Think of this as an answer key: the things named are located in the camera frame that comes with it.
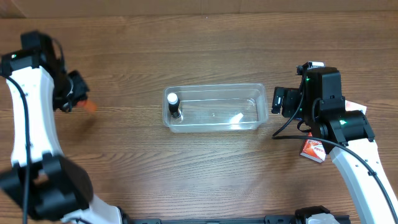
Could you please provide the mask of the orange bottle white cap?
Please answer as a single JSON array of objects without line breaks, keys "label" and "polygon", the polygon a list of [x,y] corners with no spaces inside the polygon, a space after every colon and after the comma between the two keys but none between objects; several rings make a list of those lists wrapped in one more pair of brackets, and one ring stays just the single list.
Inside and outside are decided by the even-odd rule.
[{"label": "orange bottle white cap", "polygon": [[97,110],[96,104],[90,100],[80,100],[77,102],[76,107],[83,108],[91,113]]}]

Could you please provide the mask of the black bottle white cap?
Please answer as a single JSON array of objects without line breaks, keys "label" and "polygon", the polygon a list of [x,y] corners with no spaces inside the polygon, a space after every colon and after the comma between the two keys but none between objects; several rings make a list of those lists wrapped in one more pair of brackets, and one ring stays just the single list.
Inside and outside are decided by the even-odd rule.
[{"label": "black bottle white cap", "polygon": [[169,93],[167,95],[167,103],[171,116],[175,119],[181,117],[180,99],[176,93]]}]

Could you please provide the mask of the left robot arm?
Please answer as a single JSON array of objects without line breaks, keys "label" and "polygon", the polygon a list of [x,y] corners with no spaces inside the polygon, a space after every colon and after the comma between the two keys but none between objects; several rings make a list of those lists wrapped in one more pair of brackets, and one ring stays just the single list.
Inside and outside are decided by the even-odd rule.
[{"label": "left robot arm", "polygon": [[2,56],[14,117],[12,167],[1,189],[25,220],[63,223],[128,223],[119,208],[97,197],[87,172],[64,156],[54,113],[88,104],[88,85],[65,66],[58,41],[37,30],[21,35],[22,48]]}]

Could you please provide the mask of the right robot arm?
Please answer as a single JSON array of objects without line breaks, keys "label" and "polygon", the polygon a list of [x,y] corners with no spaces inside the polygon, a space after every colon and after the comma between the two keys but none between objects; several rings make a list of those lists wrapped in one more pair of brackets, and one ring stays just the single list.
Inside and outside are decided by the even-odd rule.
[{"label": "right robot arm", "polygon": [[309,126],[300,138],[322,143],[363,223],[397,223],[397,197],[382,167],[375,133],[362,111],[346,109],[340,71],[308,62],[297,67],[297,75],[298,88],[275,87],[271,112]]}]

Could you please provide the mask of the clear plastic container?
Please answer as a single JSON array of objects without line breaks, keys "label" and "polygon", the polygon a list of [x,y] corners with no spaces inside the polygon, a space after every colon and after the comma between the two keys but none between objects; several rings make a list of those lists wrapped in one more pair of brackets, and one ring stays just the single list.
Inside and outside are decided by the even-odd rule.
[{"label": "clear plastic container", "polygon": [[[169,93],[180,99],[177,119],[169,111]],[[163,122],[173,133],[255,130],[269,117],[266,88],[261,83],[170,86],[162,99]]]}]

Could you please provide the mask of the red and white box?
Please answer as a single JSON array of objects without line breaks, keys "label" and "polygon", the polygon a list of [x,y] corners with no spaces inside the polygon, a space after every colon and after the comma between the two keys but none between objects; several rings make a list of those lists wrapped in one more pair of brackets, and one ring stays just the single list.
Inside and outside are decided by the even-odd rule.
[{"label": "red and white box", "polygon": [[300,155],[318,163],[322,163],[326,159],[322,142],[312,139],[305,140]]}]

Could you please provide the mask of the white Hansaplast box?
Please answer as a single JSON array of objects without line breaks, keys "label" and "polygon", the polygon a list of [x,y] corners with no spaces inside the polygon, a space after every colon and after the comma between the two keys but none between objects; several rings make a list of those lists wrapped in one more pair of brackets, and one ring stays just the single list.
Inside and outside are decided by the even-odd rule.
[{"label": "white Hansaplast box", "polygon": [[366,114],[367,107],[352,101],[345,101],[345,110],[346,111],[360,111],[363,114]]}]

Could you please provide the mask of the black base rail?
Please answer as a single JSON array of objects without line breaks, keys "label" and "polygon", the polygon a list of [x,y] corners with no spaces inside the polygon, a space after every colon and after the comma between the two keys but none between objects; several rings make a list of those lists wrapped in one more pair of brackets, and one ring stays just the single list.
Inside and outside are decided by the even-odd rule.
[{"label": "black base rail", "polygon": [[323,206],[301,208],[294,215],[266,215],[257,218],[213,218],[161,220],[159,218],[130,218],[120,207],[123,224],[274,224],[274,223],[351,223],[349,215],[333,215]]}]

